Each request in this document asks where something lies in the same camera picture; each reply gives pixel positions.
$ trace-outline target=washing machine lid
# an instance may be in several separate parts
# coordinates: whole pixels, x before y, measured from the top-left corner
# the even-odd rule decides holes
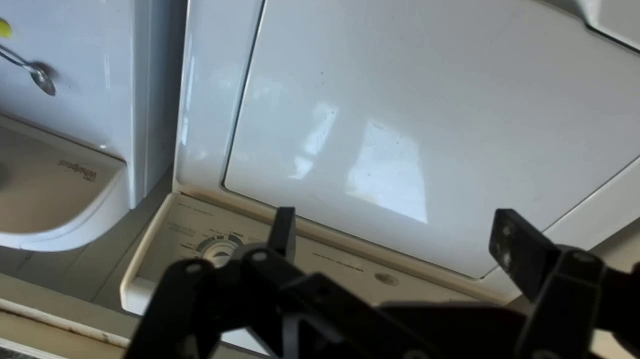
[[[0,117],[0,232],[63,230],[121,169],[119,159]]]
[[[640,55],[545,3],[215,5],[190,7],[178,191],[478,278],[495,207],[545,228],[640,153]]]

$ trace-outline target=white washing machine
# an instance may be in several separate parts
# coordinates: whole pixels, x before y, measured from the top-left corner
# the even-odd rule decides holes
[[[100,236],[170,167],[186,1],[0,7],[0,244]]]
[[[295,262],[374,302],[515,296],[495,207],[578,246],[634,220],[637,5],[579,3],[190,1],[173,193],[123,308],[173,258],[265,238],[278,205],[299,215]]]

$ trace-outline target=white appliance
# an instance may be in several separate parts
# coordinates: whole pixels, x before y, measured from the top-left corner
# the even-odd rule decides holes
[[[171,0],[1,1],[0,244],[84,244],[170,167],[184,9]]]
[[[640,215],[640,53],[582,5],[190,1],[173,193],[123,308],[171,258],[264,238],[275,205],[299,213],[295,262],[370,300],[515,296],[487,254],[495,207],[604,240]]]

